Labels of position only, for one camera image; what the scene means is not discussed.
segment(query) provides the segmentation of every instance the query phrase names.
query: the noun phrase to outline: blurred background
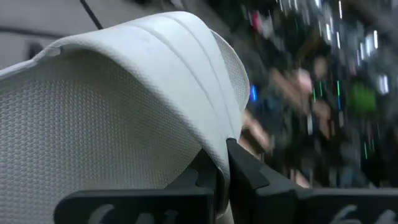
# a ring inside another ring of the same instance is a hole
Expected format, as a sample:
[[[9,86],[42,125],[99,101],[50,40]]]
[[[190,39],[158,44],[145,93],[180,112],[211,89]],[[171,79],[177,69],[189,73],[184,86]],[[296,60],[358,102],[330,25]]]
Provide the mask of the blurred background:
[[[167,11],[219,33],[251,84],[239,143],[306,187],[398,187],[397,0],[1,0],[0,69]]]

